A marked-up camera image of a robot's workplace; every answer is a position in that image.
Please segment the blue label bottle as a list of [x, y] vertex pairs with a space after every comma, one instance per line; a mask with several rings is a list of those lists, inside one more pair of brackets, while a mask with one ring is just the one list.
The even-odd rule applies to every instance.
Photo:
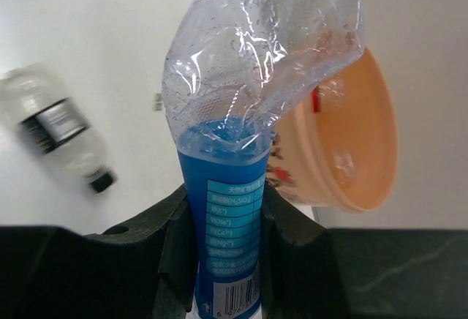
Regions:
[[363, 54], [362, 0], [194, 0], [162, 98], [195, 222], [201, 318], [260, 306], [261, 207], [274, 126]]

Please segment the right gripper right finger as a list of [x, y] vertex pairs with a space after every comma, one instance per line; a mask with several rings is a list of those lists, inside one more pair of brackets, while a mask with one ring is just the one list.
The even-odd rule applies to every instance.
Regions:
[[271, 185], [260, 214], [264, 318], [465, 318], [464, 230], [324, 228]]

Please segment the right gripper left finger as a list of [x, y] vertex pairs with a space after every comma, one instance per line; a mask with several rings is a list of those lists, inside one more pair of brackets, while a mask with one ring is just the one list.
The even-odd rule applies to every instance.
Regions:
[[184, 318], [198, 257], [186, 190], [101, 234], [1, 228], [3, 318]]

